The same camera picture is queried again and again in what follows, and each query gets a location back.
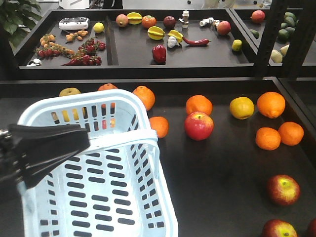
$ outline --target red bell pepper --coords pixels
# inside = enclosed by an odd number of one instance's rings
[[[162,64],[166,62],[166,48],[159,44],[153,47],[153,59],[156,63]]]

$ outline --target white object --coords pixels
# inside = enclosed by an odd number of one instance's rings
[[[85,30],[89,27],[90,20],[87,17],[71,17],[62,19],[58,27],[61,30]]]
[[[66,10],[87,9],[90,7],[89,0],[59,0],[58,5]]]
[[[157,134],[136,95],[113,89],[45,99],[18,124],[80,124],[90,131],[88,149],[24,191],[25,237],[178,236]]]
[[[214,18],[213,17],[208,17],[207,19],[203,19],[199,22],[199,26],[203,27],[203,26],[206,26],[208,24],[212,24],[214,21]]]
[[[202,8],[217,8],[218,0],[204,0]]]

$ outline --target red chili pepper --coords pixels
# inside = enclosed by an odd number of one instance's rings
[[[185,37],[182,37],[183,41],[189,45],[196,45],[196,46],[200,46],[200,45],[207,45],[209,43],[208,39],[200,39],[200,40],[188,40]]]
[[[152,52],[156,63],[162,64],[166,62],[166,48],[162,44],[153,47]]]

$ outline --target black metal post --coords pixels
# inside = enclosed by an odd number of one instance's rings
[[[11,80],[19,75],[19,65],[14,57],[6,32],[0,24],[0,80]]]
[[[291,78],[297,78],[306,55],[316,34],[316,0],[306,0],[295,32],[291,39],[287,54],[283,59],[282,73]]]
[[[254,60],[253,74],[255,77],[264,77],[270,59],[273,46],[277,39],[278,31],[283,22],[284,14],[288,6],[288,0],[272,1],[267,23],[262,34],[257,56]]]

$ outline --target basket handle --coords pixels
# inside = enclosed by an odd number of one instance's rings
[[[157,132],[153,129],[137,129],[129,132],[114,133],[90,140],[88,150],[110,150],[117,147],[131,146],[135,143],[147,144],[154,147],[152,157],[154,158],[154,176],[159,177],[159,147],[157,144]]]

